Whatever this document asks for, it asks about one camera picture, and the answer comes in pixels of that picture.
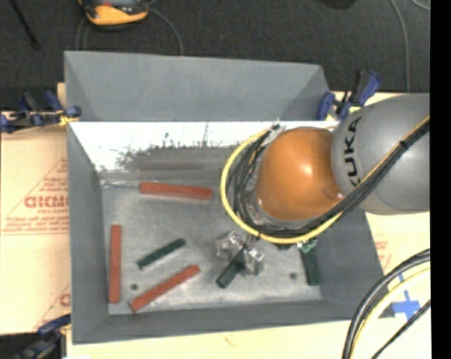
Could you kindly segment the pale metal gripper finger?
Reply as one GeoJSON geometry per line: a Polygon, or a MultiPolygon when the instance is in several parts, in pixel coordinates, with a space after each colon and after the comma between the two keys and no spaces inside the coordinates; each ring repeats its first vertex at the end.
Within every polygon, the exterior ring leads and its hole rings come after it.
{"type": "Polygon", "coordinates": [[[249,275],[258,275],[264,267],[265,254],[256,248],[245,250],[245,272],[249,275]]]}
{"type": "Polygon", "coordinates": [[[221,234],[215,240],[215,255],[222,260],[232,259],[243,246],[244,237],[235,230],[221,234]]]}

